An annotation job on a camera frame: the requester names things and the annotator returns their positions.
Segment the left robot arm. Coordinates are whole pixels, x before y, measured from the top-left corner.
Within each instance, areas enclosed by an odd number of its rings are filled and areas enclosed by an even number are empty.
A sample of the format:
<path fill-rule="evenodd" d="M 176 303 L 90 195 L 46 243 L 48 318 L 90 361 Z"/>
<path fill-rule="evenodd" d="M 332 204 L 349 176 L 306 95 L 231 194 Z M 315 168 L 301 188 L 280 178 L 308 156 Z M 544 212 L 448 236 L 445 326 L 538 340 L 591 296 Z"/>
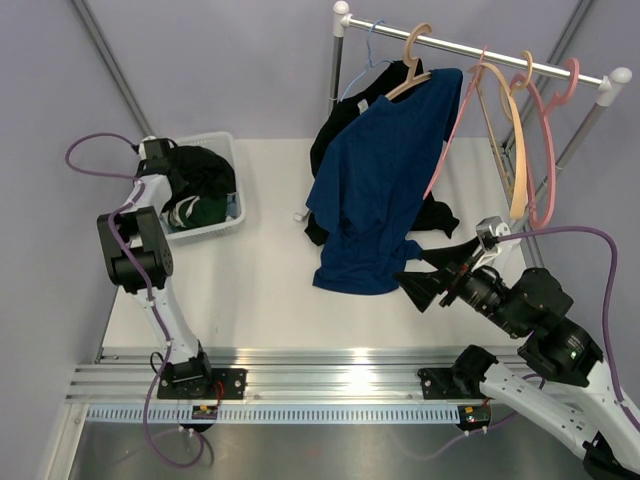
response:
<path fill-rule="evenodd" d="M 142 307 L 156 335 L 158 396 L 218 399 L 220 384 L 171 284 L 173 257 L 160 223 L 164 205 L 181 186 L 169 162 L 174 147 L 168 139 L 141 142 L 134 190 L 119 209 L 98 217 L 97 229 L 111 282 Z"/>

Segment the pink wire hanger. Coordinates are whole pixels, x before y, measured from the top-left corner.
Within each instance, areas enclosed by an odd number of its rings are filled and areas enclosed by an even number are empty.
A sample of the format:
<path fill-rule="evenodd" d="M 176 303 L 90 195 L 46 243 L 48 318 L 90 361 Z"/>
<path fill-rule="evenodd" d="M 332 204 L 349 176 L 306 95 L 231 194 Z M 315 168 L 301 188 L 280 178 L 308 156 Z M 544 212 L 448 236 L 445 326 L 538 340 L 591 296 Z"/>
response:
<path fill-rule="evenodd" d="M 428 195 L 431 193 L 431 191 L 433 189 L 433 186 L 436 183 L 436 181 L 437 181 L 437 179 L 438 179 L 438 177 L 440 175 L 440 172 L 441 172 L 442 166 L 444 164 L 445 158 L 446 158 L 446 156 L 447 156 L 447 154 L 449 152 L 449 149 L 450 149 L 450 147 L 452 145 L 452 142 L 453 142 L 453 140 L 455 138 L 455 135 L 456 135 L 458 127 L 459 127 L 459 124 L 460 124 L 460 122 L 461 122 L 461 120 L 462 120 L 462 118 L 463 118 L 463 116 L 465 114 L 465 111 L 466 111 L 467 106 L 469 104 L 469 101 L 470 101 L 470 98 L 472 96 L 473 90 L 475 89 L 476 85 L 478 84 L 478 80 L 479 80 L 479 77 L 480 77 L 480 73 L 479 73 L 480 64 L 484 60 L 484 57 L 486 55 L 486 51 L 487 51 L 487 47 L 484 47 L 482 49 L 482 51 L 481 51 L 480 57 L 477 60 L 476 64 L 472 68 L 469 69 L 469 72 L 472 74 L 471 80 L 469 81 L 469 83 L 467 85 L 467 89 L 466 89 L 465 95 L 464 95 L 464 97 L 463 97 L 463 99 L 462 99 L 462 101 L 460 103 L 458 114 L 456 116 L 455 122 L 454 122 L 454 124 L 453 124 L 453 126 L 451 128 L 451 131 L 450 131 L 449 139 L 445 141 L 445 146 L 442 149 L 442 152 L 441 152 L 441 155 L 440 155 L 440 157 L 438 159 L 438 162 L 436 164 L 434 173 L 433 173 L 433 175 L 432 175 L 432 177 L 430 179 L 430 182 L 429 182 L 427 188 L 424 191 L 423 199 L 426 199 L 428 197 Z"/>

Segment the light blue t-shirt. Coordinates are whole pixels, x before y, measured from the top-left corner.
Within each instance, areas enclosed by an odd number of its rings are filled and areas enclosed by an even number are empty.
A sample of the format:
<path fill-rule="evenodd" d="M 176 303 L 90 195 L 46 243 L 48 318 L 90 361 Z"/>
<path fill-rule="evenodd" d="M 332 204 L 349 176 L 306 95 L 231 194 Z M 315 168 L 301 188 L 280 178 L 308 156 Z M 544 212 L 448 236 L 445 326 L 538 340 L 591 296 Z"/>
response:
<path fill-rule="evenodd" d="M 234 192 L 232 194 L 228 194 L 226 197 L 226 214 L 225 221 L 231 222 L 237 220 L 242 213 L 242 207 L 240 204 L 239 194 Z"/>

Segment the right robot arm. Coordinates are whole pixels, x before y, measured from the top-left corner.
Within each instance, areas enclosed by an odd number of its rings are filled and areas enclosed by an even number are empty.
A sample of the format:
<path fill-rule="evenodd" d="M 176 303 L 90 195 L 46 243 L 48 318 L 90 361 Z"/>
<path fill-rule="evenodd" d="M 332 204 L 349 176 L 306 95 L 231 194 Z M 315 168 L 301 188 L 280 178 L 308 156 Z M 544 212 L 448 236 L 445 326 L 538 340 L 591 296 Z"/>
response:
<path fill-rule="evenodd" d="M 513 339 L 518 356 L 543 381 L 571 396 L 566 405 L 529 386 L 488 350 L 466 347 L 445 377 L 467 398 L 498 400 L 554 436 L 593 479 L 639 476 L 638 409 L 625 400 L 613 363 L 567 314 L 573 304 L 544 268 L 528 268 L 507 286 L 486 260 L 507 238 L 483 235 L 455 247 L 426 250 L 432 272 L 399 272 L 394 278 L 419 311 L 436 296 L 441 306 L 461 300 Z"/>

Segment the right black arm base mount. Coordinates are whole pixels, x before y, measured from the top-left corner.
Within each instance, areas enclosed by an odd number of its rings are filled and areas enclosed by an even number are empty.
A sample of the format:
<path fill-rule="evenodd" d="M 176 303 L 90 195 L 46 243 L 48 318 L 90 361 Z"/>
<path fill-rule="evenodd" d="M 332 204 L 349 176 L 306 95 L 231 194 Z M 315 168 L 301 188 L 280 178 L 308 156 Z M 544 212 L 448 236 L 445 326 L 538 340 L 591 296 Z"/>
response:
<path fill-rule="evenodd" d="M 451 368 L 421 368 L 417 371 L 424 400 L 480 400 L 479 392 L 464 392 L 454 381 Z"/>

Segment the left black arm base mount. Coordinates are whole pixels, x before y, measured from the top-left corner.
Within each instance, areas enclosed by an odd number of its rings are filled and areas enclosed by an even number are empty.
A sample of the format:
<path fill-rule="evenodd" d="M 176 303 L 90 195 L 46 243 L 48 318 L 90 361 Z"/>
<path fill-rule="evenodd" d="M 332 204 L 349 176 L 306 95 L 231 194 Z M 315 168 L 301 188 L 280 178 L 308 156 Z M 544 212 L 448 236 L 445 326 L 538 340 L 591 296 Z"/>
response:
<path fill-rule="evenodd" d="M 248 371 L 214 368 L 201 362 L 169 363 L 160 377 L 157 398 L 162 400 L 242 400 Z"/>

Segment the beige wooden hanger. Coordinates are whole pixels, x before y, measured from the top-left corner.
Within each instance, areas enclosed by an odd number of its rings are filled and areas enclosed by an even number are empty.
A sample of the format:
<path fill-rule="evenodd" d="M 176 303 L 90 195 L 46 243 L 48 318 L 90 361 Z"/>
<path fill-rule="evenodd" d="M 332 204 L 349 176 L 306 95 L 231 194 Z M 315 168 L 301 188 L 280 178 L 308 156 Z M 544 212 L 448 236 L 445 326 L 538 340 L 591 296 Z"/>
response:
<path fill-rule="evenodd" d="M 507 80 L 500 69 L 491 63 L 480 61 L 477 66 L 474 66 L 470 69 L 470 72 L 474 73 L 477 76 L 475 91 L 481 111 L 484 116 L 487 133 L 489 135 L 489 142 L 494 154 L 496 166 L 498 167 L 501 180 L 504 182 L 504 185 L 507 188 L 507 198 L 509 201 L 509 217 L 512 220 L 521 219 L 524 216 L 525 209 L 528 205 L 528 171 L 526 146 L 521 117 L 515 99 L 515 93 L 517 91 L 524 90 L 529 86 L 533 73 L 533 57 L 532 54 L 527 50 L 521 53 L 521 57 L 526 61 L 527 74 L 525 75 L 523 80 L 513 79 L 511 83 L 507 83 Z M 484 92 L 481 86 L 484 74 L 487 72 L 492 72 L 498 80 L 499 97 L 503 113 L 506 119 L 511 122 L 511 126 L 513 127 L 515 140 L 515 170 L 513 177 L 510 177 L 507 173 L 505 164 L 500 155 L 493 125 L 491 123 L 489 112 L 486 106 Z"/>
<path fill-rule="evenodd" d="M 417 67 L 420 61 L 418 56 L 412 53 L 414 44 L 419 36 L 422 34 L 430 35 L 432 33 L 432 27 L 428 23 L 418 24 L 409 34 L 404 44 L 403 51 L 403 63 L 408 68 L 407 76 L 403 83 L 389 91 L 385 97 L 392 101 L 404 94 L 406 91 L 416 87 L 431 79 L 431 73 L 429 71 L 422 74 L 417 74 Z"/>

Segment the pink plastic hanger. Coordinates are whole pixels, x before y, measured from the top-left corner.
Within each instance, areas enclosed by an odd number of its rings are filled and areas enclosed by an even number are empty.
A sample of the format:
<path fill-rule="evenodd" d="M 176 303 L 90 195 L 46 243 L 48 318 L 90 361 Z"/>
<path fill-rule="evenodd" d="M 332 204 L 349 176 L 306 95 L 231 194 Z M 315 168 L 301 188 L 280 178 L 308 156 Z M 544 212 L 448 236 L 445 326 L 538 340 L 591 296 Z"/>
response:
<path fill-rule="evenodd" d="M 529 224 L 533 230 L 538 230 L 545 228 L 550 223 L 556 202 L 556 152 L 550 125 L 550 115 L 557 107 L 566 105 L 574 96 L 578 85 L 580 64 L 576 58 L 569 58 L 565 62 L 565 66 L 569 71 L 569 80 L 566 89 L 564 91 L 554 93 L 548 102 L 544 102 L 539 89 L 531 80 L 534 63 L 531 52 L 525 50 L 521 53 L 521 57 L 526 62 L 527 74 L 516 74 L 512 78 L 510 81 L 510 92 L 514 93 L 515 91 L 527 90 L 530 98 L 533 100 L 542 133 L 547 166 L 547 176 L 546 180 L 543 182 L 543 185 L 547 187 L 546 208 L 543 213 L 539 213 L 536 186 L 534 185 L 533 164 L 530 160 L 527 160 Z"/>

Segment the green and white raglan shirt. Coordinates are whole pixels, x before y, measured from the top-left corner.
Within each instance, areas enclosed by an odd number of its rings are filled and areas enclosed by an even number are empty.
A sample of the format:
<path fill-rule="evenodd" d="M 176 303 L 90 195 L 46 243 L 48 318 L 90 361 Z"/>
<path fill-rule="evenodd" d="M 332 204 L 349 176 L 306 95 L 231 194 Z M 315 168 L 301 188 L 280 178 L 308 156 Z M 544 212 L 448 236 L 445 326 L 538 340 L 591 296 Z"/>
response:
<path fill-rule="evenodd" d="M 227 197 L 213 199 L 206 196 L 190 196 L 182 199 L 165 213 L 165 219 L 173 231 L 203 228 L 227 219 Z"/>

